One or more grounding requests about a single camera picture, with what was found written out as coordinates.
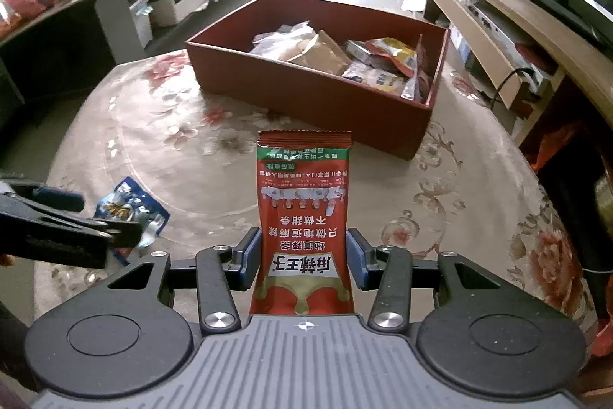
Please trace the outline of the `blue cartoon snack packet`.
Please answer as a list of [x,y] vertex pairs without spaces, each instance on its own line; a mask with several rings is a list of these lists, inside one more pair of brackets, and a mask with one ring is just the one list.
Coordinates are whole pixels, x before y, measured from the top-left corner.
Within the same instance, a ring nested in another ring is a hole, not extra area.
[[111,274],[138,260],[156,242],[170,215],[159,201],[140,187],[130,176],[119,182],[113,191],[101,198],[95,207],[95,218],[137,222],[140,225],[138,244],[132,248],[107,252],[104,270]]

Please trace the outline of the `white Kaprons packet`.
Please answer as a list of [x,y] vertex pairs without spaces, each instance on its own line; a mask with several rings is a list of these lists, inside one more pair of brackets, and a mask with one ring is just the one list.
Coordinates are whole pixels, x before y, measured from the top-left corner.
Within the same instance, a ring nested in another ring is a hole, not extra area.
[[347,41],[345,51],[351,58],[367,66],[380,67],[381,65],[380,58],[372,53],[361,41]]

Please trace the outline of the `long silver white packet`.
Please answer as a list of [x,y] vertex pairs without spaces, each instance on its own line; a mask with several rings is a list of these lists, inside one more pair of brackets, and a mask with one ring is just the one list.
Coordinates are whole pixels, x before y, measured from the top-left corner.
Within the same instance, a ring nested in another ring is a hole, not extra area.
[[271,60],[290,61],[300,55],[316,36],[309,21],[282,25],[274,32],[258,34],[252,40],[251,55]]

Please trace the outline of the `red cardboard box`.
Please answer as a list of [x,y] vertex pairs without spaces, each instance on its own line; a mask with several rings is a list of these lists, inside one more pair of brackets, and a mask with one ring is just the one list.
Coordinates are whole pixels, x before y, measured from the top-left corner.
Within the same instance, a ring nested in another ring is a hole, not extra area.
[[[423,102],[251,53],[252,40],[283,24],[308,21],[337,43],[390,36],[423,44],[431,78]],[[186,49],[204,91],[223,94],[412,159],[433,112],[449,43],[448,30],[408,16],[326,0],[254,0],[191,37]]]

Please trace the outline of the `round bread bun packet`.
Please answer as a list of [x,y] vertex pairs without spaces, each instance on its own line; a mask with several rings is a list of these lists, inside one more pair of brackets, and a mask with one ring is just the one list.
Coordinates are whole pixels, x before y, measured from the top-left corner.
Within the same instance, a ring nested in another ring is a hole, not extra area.
[[352,60],[324,30],[319,30],[311,38],[297,44],[297,54],[291,56],[288,62],[341,76]]

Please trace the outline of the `red spicy strip packet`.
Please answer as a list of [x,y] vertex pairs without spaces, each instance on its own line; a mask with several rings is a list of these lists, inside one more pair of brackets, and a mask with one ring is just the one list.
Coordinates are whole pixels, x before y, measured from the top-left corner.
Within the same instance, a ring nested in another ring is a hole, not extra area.
[[345,242],[351,146],[347,132],[260,132],[262,250],[252,314],[354,311]]

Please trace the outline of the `red yellow snack packet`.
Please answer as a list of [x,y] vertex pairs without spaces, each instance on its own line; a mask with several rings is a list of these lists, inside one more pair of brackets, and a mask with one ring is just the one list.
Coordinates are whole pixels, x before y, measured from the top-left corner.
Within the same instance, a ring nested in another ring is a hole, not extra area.
[[407,78],[418,72],[418,53],[407,44],[394,37],[381,37],[365,41],[366,47],[374,55],[386,58]]

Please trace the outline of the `dark long side table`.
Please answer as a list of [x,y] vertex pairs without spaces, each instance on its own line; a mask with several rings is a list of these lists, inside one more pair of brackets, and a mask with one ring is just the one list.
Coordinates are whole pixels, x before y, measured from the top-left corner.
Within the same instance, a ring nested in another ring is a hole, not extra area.
[[42,115],[145,54],[129,0],[62,0],[2,41],[1,70],[11,87],[1,97],[16,99],[16,113]]

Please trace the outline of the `white green snack packet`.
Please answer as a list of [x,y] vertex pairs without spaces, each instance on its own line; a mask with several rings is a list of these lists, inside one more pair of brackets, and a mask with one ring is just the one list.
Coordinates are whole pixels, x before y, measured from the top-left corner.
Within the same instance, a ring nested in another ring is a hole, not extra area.
[[424,103],[431,84],[426,72],[428,61],[423,45],[423,35],[419,36],[416,47],[407,54],[403,64],[410,72],[410,76],[405,81],[401,97],[416,103]]

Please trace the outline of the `white storage box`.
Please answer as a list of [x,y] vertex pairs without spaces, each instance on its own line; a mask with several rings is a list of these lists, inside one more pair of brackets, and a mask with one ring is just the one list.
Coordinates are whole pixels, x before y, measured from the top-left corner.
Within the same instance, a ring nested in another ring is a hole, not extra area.
[[151,4],[151,20],[156,27],[177,26],[187,16],[206,9],[210,0],[159,0]]

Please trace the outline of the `yellow waffle snack bag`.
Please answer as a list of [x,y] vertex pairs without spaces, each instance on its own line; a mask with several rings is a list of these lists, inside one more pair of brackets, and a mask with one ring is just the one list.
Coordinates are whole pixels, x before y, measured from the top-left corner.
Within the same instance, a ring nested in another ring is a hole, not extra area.
[[357,60],[351,62],[351,65],[343,72],[342,77],[388,94],[397,95],[402,94],[406,82],[405,78],[393,72],[375,69],[375,67],[367,66]]

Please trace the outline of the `wooden TV cabinet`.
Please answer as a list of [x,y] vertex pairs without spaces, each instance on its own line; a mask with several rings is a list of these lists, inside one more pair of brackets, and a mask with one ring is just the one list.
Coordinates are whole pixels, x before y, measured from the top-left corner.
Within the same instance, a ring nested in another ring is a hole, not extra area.
[[510,115],[523,145],[555,112],[572,117],[586,107],[612,119],[612,62],[582,35],[531,0],[427,0],[424,18],[443,16],[467,42]]

